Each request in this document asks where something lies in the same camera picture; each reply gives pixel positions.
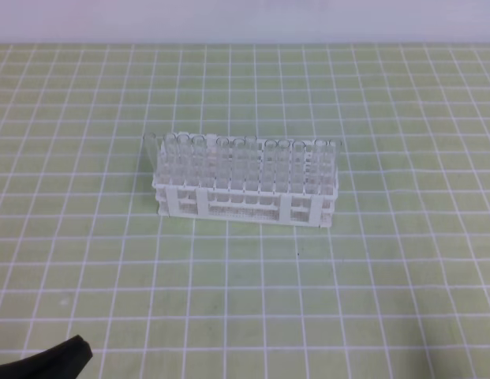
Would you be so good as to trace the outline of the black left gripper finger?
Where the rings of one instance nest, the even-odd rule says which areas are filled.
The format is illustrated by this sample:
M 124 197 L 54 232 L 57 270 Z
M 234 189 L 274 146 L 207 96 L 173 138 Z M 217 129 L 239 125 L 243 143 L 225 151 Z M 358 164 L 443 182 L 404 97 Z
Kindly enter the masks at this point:
M 76 335 L 37 355 L 0 365 L 0 378 L 77 378 L 92 357 L 89 343 Z

